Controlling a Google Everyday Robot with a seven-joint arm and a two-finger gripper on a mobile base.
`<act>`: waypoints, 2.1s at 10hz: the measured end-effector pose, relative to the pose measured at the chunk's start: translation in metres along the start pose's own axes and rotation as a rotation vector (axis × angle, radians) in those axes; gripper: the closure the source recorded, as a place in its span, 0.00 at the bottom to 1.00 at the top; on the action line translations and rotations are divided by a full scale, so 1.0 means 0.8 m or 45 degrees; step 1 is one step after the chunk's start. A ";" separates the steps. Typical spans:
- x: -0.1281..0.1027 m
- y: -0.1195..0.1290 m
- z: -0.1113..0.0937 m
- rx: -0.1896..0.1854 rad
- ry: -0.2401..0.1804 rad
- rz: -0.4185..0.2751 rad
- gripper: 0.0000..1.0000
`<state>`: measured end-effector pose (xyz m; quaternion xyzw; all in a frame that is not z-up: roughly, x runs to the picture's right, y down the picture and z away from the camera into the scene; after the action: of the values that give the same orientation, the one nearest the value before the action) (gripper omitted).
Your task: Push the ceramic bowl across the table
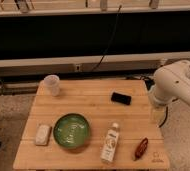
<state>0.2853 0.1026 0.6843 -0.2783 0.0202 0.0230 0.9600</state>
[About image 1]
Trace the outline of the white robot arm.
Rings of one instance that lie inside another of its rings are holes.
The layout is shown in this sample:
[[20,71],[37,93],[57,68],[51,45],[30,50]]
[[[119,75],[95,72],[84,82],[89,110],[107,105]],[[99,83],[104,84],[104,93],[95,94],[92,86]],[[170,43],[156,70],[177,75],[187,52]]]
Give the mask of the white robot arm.
[[153,75],[154,84],[148,91],[152,105],[151,121],[159,124],[166,107],[173,98],[190,106],[190,61],[180,60],[158,68]]

